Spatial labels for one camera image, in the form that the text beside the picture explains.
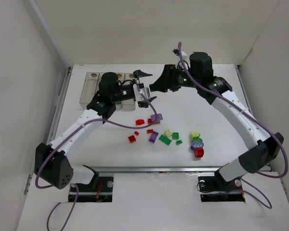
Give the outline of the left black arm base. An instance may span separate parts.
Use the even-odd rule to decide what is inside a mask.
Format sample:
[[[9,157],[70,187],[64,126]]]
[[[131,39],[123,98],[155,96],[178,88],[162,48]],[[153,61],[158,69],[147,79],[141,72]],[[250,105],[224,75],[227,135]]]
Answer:
[[[92,188],[90,185],[77,184],[79,203],[111,203],[113,199],[114,175],[102,174],[97,185]]]

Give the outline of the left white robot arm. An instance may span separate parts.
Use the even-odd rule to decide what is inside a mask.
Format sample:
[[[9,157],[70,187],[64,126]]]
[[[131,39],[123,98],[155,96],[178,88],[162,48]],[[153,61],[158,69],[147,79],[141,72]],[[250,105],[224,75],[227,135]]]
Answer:
[[[152,105],[154,98],[150,96],[149,88],[140,82],[140,78],[147,76],[147,73],[136,70],[133,79],[120,82],[114,72],[102,75],[98,91],[76,122],[50,143],[37,146],[34,163],[37,188],[43,189],[39,179],[46,181],[48,187],[57,189],[76,184],[87,185],[92,189],[96,187],[99,173],[87,165],[73,167],[70,160],[76,149],[101,125],[120,125],[109,120],[116,110],[117,102],[132,99],[141,108]]]

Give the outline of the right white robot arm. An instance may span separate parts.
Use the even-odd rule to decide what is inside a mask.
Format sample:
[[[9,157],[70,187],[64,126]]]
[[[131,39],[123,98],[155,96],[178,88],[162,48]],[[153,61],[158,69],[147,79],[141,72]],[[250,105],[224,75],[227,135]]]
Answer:
[[[164,66],[161,76],[149,86],[150,91],[178,91],[181,87],[195,88],[213,108],[234,127],[244,141],[247,151],[234,161],[215,171],[211,180],[220,191],[230,182],[247,173],[257,173],[277,157],[284,141],[261,125],[236,96],[231,85],[213,73],[212,59],[205,52],[190,56],[180,49],[172,51],[177,64]]]

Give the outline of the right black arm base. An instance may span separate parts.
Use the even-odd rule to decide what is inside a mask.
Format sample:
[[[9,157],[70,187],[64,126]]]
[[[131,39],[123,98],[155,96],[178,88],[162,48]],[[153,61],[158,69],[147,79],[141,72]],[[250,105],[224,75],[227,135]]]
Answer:
[[[240,178],[220,183],[214,176],[199,176],[197,190],[201,202],[245,202]]]

